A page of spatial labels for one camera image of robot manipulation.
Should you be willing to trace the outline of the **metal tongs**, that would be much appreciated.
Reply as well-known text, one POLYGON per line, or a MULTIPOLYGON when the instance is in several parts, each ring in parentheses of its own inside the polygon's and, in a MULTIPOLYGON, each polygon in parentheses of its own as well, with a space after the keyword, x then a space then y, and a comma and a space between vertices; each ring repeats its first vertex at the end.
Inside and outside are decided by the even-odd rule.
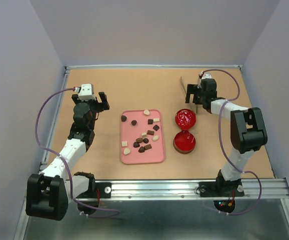
POLYGON ((182 77, 180 77, 180 84, 185 94, 185 103, 188 104, 191 110, 197 115, 198 105, 201 105, 201 84, 185 84, 182 77))

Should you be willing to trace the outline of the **dark round chocolate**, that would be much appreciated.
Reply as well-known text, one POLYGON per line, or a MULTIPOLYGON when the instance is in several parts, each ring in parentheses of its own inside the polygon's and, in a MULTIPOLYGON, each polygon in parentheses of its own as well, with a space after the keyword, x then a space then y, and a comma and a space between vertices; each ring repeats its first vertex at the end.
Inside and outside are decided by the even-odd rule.
POLYGON ((133 126, 135 126, 135 125, 137 124, 137 121, 136 121, 136 120, 132 120, 132 121, 131 121, 131 124, 132 124, 133 126))
POLYGON ((122 122, 125 122, 126 120, 127 120, 127 117, 126 117, 125 115, 122 115, 122 116, 121 116, 121 121, 122 121, 122 122))

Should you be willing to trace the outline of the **white heart chocolate top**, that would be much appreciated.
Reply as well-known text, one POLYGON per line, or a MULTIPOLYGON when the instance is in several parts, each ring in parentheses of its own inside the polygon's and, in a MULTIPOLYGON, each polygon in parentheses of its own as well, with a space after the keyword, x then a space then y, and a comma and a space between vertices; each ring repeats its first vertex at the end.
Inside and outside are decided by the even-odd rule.
POLYGON ((143 111, 143 113, 144 113, 146 116, 148 116, 148 115, 150 114, 150 111, 149 111, 148 109, 145 109, 145 110, 143 111))

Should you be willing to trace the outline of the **white heart chocolate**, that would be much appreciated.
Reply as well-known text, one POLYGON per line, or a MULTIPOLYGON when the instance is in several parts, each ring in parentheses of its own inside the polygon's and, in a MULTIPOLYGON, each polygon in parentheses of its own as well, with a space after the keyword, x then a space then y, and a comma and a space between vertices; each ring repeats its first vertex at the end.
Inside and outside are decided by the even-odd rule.
POLYGON ((130 152, 131 152, 131 150, 127 147, 123 150, 124 155, 128 155, 130 152))
POLYGON ((143 113, 144 113, 146 116, 148 116, 148 115, 150 114, 150 111, 149 111, 148 109, 145 109, 145 110, 143 111, 143 113))

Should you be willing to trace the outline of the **dark diamond chocolate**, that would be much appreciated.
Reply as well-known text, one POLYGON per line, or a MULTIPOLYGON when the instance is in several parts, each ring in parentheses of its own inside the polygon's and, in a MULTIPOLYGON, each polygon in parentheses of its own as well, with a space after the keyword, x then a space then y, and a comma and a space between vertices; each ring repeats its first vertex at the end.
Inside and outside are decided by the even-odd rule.
POLYGON ((153 127, 153 129, 154 129, 155 131, 158 131, 158 130, 160 129, 160 127, 156 124, 156 125, 153 127))

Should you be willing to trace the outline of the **dark square chocolate top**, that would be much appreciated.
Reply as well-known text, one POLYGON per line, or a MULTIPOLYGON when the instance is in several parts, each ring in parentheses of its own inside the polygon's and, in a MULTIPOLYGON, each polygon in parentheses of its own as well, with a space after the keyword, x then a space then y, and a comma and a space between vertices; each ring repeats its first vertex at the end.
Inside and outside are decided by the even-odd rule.
POLYGON ((148 119, 147 124, 148 125, 152 125, 153 124, 153 119, 148 119))

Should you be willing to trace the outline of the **brown oval chocolate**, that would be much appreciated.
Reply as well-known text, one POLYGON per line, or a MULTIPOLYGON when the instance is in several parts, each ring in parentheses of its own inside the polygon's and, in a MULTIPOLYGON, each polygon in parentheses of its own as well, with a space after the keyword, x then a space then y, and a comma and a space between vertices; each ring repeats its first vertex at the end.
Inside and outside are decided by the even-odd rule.
POLYGON ((137 142, 137 143, 143 142, 143 138, 142 138, 142 137, 137 138, 137 139, 136 139, 136 142, 137 142))

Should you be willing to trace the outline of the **white oval chocolate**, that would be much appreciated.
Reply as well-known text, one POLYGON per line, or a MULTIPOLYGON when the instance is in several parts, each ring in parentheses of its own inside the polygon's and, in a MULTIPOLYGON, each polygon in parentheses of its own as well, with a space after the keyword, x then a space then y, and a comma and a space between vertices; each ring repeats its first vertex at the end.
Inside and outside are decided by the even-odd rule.
POLYGON ((152 141, 157 141, 159 139, 159 136, 158 135, 155 135, 155 136, 153 136, 153 138, 152 138, 152 141))

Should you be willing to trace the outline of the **brown rectangular chocolate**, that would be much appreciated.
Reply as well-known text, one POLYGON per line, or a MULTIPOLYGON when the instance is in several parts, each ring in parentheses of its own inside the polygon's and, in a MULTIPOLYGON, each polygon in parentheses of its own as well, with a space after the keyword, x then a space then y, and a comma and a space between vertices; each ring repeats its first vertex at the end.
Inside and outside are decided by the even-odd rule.
POLYGON ((153 130, 148 130, 147 134, 153 136, 155 134, 155 132, 153 130))

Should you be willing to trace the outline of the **dark oval chocolate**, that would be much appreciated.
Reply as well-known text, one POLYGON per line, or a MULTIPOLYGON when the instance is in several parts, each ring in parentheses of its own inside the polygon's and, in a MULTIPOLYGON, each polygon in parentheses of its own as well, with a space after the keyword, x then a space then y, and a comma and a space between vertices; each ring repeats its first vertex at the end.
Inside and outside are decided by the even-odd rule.
POLYGON ((149 142, 149 139, 148 139, 148 138, 144 138, 144 139, 143 139, 143 142, 144 142, 145 144, 147 144, 147 143, 149 142))

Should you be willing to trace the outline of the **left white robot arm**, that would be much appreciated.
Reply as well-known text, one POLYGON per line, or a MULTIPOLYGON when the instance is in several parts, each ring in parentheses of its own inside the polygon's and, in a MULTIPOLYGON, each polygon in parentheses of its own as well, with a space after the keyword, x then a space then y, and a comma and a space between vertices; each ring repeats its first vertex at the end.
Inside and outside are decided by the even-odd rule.
POLYGON ((110 105, 104 92, 95 97, 83 96, 80 87, 74 91, 76 93, 71 96, 75 104, 73 123, 64 147, 56 152, 39 144, 55 158, 50 166, 33 173, 27 180, 25 212, 28 216, 60 221, 67 213, 69 203, 77 201, 77 196, 91 197, 97 193, 92 173, 72 174, 71 169, 89 150, 99 113, 109 110, 110 105))

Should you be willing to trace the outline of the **white square chocolate left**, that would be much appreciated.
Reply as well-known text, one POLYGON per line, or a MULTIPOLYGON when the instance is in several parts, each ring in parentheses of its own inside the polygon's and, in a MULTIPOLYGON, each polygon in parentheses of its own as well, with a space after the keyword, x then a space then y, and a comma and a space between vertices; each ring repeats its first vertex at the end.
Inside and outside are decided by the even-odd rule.
POLYGON ((122 141, 122 142, 121 142, 121 146, 122 146, 122 147, 126 147, 127 145, 128 145, 128 142, 127 142, 127 141, 122 141))

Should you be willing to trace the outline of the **dark heart chocolate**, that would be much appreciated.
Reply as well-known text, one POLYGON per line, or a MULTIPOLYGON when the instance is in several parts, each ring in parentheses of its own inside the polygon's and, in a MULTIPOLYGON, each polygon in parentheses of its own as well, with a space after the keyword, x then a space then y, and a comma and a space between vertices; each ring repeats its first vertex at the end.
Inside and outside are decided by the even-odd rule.
POLYGON ((138 149, 138 152, 139 153, 144 153, 145 152, 145 148, 143 146, 141 146, 139 149, 138 149))
POLYGON ((139 148, 139 147, 140 147, 140 144, 139 144, 138 142, 134 142, 134 143, 133 143, 133 147, 134 147, 134 148, 139 148))

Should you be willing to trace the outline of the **red round tin box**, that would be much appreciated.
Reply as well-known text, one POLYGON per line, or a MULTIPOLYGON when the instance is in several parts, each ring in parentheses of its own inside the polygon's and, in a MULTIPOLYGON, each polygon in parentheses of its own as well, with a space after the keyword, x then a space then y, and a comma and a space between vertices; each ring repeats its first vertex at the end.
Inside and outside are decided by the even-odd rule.
POLYGON ((196 138, 189 131, 180 131, 173 139, 173 146, 179 153, 188 154, 195 149, 196 138))

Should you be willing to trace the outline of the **pink plastic tray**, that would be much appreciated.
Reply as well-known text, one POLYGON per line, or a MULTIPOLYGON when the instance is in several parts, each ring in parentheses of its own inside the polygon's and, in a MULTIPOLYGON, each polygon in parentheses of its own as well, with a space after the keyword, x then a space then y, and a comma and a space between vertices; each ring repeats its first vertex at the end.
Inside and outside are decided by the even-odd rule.
POLYGON ((162 124, 162 115, 157 109, 149 109, 150 114, 145 115, 144 110, 126 110, 121 115, 126 116, 125 122, 121 121, 120 124, 120 140, 121 142, 127 141, 127 146, 122 147, 120 160, 126 165, 136 164, 157 164, 165 160, 165 142, 162 124), (148 124, 148 119, 159 118, 159 122, 148 124), (133 120, 137 121, 136 125, 132 125, 133 120), (159 126, 159 130, 155 131, 153 127, 159 126), (154 131, 154 135, 148 135, 147 131, 154 131), (152 141, 153 136, 159 136, 157 141, 152 141), (149 142, 140 142, 139 147, 134 148, 133 144, 137 138, 148 138, 149 142), (138 152, 140 147, 151 144, 151 149, 145 150, 145 152, 138 152), (124 149, 129 148, 130 153, 124 155, 124 149))

